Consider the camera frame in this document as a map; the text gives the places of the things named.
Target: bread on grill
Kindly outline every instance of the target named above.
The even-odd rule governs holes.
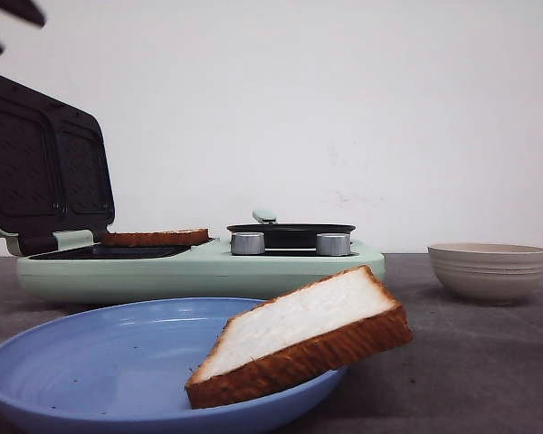
[[[163,232],[105,233],[101,243],[116,247],[193,246],[209,240],[207,229]]]
[[[347,269],[230,318],[186,392],[194,409],[247,401],[411,339],[370,268]]]

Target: ceramic bowl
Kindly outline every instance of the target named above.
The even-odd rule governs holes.
[[[543,248],[510,244],[447,243],[428,247],[433,271],[454,294],[508,304],[538,287]]]

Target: table surface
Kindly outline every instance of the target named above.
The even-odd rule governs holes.
[[[25,294],[14,258],[0,258],[0,343],[51,319],[95,308]],[[354,363],[289,433],[543,433],[543,281],[508,307],[447,294],[428,255],[386,255],[386,286],[414,340]],[[0,416],[0,434],[21,434]]]

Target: silver knob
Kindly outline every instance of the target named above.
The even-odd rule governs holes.
[[[232,233],[232,255],[261,255],[264,252],[263,232]]]
[[[316,253],[320,256],[347,256],[350,251],[349,233],[319,233],[316,235]]]

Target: black pan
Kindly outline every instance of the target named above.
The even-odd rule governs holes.
[[[231,232],[263,232],[266,249],[312,249],[319,233],[351,233],[349,224],[236,224],[227,226]]]

